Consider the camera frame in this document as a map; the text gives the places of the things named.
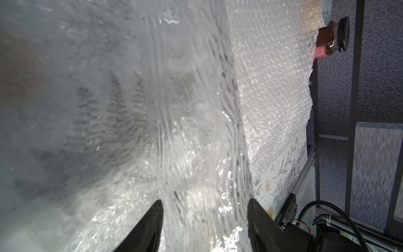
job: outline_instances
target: red label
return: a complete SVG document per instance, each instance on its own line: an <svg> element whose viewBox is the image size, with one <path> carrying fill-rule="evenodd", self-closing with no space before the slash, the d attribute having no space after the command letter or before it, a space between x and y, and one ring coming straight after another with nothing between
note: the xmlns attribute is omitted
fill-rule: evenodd
<svg viewBox="0 0 403 252"><path fill-rule="evenodd" d="M325 46L320 46L317 47L315 50L315 58L323 58L326 57L326 47Z"/></svg>

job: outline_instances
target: brown jar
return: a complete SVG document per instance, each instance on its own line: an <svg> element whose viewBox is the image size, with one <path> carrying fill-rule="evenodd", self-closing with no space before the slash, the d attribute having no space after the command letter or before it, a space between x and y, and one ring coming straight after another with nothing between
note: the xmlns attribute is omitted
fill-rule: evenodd
<svg viewBox="0 0 403 252"><path fill-rule="evenodd" d="M330 21L327 27L319 29L316 41L315 58L332 55L335 51L347 50L350 38L349 17L343 17L338 23Z"/></svg>

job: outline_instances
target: jar lid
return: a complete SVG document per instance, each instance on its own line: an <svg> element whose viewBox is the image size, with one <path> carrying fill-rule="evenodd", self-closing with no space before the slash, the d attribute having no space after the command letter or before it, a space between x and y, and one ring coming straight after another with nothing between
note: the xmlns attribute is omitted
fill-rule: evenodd
<svg viewBox="0 0 403 252"><path fill-rule="evenodd" d="M350 39L350 19L349 17L343 17L339 21L339 27L337 28L337 43L339 44L339 52L347 50L349 47Z"/></svg>

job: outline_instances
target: floral pattern box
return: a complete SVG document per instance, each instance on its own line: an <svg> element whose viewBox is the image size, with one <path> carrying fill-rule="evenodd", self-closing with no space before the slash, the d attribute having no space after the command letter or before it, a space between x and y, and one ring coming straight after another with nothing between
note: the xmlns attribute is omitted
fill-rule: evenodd
<svg viewBox="0 0 403 252"><path fill-rule="evenodd" d="M304 131L253 184L255 199L272 219L277 216L293 190L307 159L306 131Z"/></svg>

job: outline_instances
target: bubble wrap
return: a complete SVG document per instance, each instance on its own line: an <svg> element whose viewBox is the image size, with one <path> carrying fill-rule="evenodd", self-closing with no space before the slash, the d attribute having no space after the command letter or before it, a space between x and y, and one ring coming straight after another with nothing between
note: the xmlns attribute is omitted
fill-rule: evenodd
<svg viewBox="0 0 403 252"><path fill-rule="evenodd" d="M320 23L317 0L228 0L253 181L306 127Z"/></svg>

